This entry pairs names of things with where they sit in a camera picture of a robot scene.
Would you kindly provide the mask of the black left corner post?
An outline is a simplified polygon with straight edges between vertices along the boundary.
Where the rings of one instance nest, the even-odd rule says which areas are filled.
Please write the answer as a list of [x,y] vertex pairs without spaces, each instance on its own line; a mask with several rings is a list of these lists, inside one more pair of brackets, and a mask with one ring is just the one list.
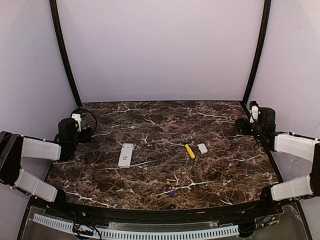
[[62,64],[64,67],[64,71],[67,77],[67,81],[68,81],[73,99],[75,101],[75,104],[77,107],[80,107],[82,105],[82,101],[76,86],[76,81],[72,72],[71,64],[70,64],[68,53],[67,53],[67,48],[64,41],[62,25],[61,25],[59,11],[58,11],[58,2],[56,0],[49,0],[49,5],[50,5],[50,11],[51,11],[51,17],[52,17],[53,27],[55,31],[55,36],[56,36]]

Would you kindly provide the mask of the yellow handled screwdriver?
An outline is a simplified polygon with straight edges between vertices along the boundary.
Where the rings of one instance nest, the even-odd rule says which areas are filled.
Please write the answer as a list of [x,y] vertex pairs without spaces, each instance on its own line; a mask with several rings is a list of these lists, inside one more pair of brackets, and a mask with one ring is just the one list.
[[193,150],[191,149],[191,147],[189,146],[189,144],[185,144],[184,147],[185,147],[188,155],[189,155],[192,159],[195,159],[196,156],[195,156]]

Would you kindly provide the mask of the black right corner post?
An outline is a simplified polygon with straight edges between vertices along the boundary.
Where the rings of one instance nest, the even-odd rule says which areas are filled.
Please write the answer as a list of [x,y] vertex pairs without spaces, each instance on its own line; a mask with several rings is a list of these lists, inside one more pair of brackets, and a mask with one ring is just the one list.
[[261,24],[260,24],[257,44],[255,48],[255,53],[254,53],[247,85],[242,98],[242,103],[244,105],[247,105],[249,102],[249,98],[250,98],[250,95],[254,86],[255,78],[258,72],[258,67],[260,64],[260,59],[261,59],[261,55],[262,55],[262,51],[265,43],[265,37],[267,33],[267,28],[268,28],[271,4],[272,4],[271,0],[265,0],[263,3],[263,11],[262,11]]

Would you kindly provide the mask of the white remote control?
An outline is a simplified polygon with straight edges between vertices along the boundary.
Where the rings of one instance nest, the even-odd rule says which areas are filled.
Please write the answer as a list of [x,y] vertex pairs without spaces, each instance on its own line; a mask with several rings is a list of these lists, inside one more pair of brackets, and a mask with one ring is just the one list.
[[133,151],[134,151],[133,143],[124,143],[122,145],[119,159],[118,159],[119,168],[129,168],[131,166]]

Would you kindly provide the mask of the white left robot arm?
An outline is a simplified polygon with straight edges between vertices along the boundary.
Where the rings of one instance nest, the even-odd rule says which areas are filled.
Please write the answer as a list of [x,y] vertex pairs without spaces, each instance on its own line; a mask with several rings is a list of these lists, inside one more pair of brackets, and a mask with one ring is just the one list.
[[78,144],[91,140],[94,129],[81,126],[81,116],[75,114],[58,123],[53,141],[8,131],[0,132],[0,183],[23,191],[49,203],[63,204],[66,193],[23,169],[22,159],[66,162],[75,156]]

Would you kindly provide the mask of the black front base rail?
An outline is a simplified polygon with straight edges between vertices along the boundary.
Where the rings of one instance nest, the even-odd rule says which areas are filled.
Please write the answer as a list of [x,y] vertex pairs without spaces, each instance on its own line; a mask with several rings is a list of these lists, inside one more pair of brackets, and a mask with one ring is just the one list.
[[97,225],[110,222],[133,224],[186,224],[218,221],[220,224],[246,224],[262,217],[256,209],[257,201],[185,210],[129,210],[68,203],[75,212],[73,219]]

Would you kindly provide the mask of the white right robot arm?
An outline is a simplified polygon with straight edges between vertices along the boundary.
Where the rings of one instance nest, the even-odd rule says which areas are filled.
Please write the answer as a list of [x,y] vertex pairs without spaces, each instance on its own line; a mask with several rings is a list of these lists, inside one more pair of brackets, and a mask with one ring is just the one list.
[[276,131],[276,111],[250,103],[249,118],[235,121],[239,135],[252,136],[256,146],[286,154],[311,163],[311,172],[306,176],[264,187],[260,193],[257,210],[267,212],[284,200],[300,200],[320,196],[320,140],[296,134]]

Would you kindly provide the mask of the purple AAA battery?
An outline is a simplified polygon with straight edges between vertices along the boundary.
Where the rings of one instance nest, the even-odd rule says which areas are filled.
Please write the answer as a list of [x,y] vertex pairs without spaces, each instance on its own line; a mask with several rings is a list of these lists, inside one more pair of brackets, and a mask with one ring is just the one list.
[[171,197],[173,197],[177,192],[178,192],[178,190],[177,190],[177,189],[176,189],[176,190],[174,190],[173,192],[171,192],[171,193],[170,193],[169,197],[170,197],[170,198],[171,198]]

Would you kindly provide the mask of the white battery compartment cover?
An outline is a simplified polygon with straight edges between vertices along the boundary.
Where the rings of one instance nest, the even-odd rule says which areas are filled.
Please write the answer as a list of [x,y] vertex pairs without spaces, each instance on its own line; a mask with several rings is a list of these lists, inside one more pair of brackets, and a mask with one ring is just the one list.
[[197,145],[198,150],[201,154],[206,154],[208,152],[208,149],[204,143],[200,143]]

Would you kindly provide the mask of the black corner post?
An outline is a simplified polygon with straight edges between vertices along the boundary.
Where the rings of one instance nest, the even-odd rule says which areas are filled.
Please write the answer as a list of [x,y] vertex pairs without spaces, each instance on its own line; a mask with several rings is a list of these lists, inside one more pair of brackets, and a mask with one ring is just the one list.
[[67,77],[67,81],[68,81],[73,99],[75,101],[75,104],[77,107],[80,107],[82,105],[82,101],[76,86],[76,81],[72,72],[71,64],[70,64],[68,53],[67,53],[67,48],[64,41],[62,25],[61,25],[59,11],[58,11],[58,2],[56,0],[49,0],[49,5],[50,5],[50,11],[51,11],[51,17],[52,17],[53,27],[55,31],[55,36],[56,36],[62,64],[64,67],[64,71]]
[[254,53],[247,85],[242,98],[242,103],[244,105],[247,105],[249,102],[249,98],[250,98],[250,95],[254,86],[255,78],[258,72],[258,67],[260,64],[260,59],[261,59],[261,55],[262,55],[262,51],[265,43],[265,37],[267,33],[267,28],[268,28],[271,4],[272,4],[271,0],[265,0],[263,3],[263,11],[262,11],[261,24],[260,24],[257,44],[255,48],[255,53]]

